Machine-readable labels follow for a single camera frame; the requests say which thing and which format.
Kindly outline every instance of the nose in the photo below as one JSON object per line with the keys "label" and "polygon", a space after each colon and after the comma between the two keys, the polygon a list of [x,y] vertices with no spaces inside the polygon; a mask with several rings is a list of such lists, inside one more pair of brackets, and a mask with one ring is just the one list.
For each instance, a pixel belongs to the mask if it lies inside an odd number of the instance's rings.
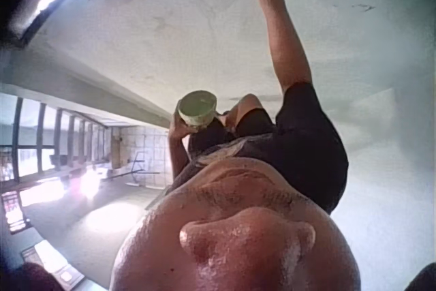
{"label": "nose", "polygon": [[190,222],[180,242],[196,263],[201,290],[289,290],[294,269],[315,243],[313,226],[253,207],[229,218]]}

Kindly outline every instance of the skin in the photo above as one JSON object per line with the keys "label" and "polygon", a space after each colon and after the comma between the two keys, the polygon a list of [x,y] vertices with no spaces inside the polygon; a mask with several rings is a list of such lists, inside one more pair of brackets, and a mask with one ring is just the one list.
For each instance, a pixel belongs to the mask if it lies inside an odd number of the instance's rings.
{"label": "skin", "polygon": [[[311,82],[284,0],[260,0],[283,92]],[[232,128],[252,108],[230,111]],[[176,177],[189,163],[182,139],[195,133],[177,111],[169,132]],[[333,220],[272,166],[231,157],[209,164],[168,194],[131,232],[111,290],[359,290],[350,248]]]}

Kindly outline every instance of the tiled wall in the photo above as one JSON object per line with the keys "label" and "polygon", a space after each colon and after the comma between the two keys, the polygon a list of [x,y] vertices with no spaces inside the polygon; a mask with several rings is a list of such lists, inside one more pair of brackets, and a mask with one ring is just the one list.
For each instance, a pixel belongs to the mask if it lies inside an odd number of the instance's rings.
{"label": "tiled wall", "polygon": [[134,164],[134,170],[143,169],[147,173],[134,174],[134,179],[143,186],[164,188],[172,184],[172,168],[168,150],[168,131],[158,127],[122,127],[121,147],[128,156],[129,167],[137,160],[143,163]]}

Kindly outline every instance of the green cup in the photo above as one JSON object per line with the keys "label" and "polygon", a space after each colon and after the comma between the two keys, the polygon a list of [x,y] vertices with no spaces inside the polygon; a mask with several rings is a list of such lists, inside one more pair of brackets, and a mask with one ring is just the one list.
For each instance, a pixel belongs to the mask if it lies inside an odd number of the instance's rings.
{"label": "green cup", "polygon": [[178,113],[189,126],[206,127],[215,117],[217,97],[208,91],[188,93],[178,103]]}

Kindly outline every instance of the man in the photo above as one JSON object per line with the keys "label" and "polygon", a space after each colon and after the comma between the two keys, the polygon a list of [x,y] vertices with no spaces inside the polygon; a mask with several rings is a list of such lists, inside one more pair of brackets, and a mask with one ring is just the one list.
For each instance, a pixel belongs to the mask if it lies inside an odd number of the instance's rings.
{"label": "man", "polygon": [[195,130],[176,111],[174,185],[121,248],[112,290],[360,289],[356,261],[329,217],[345,189],[345,150],[285,1],[260,5],[283,91],[277,125],[248,95],[191,136],[189,160],[182,139]]}

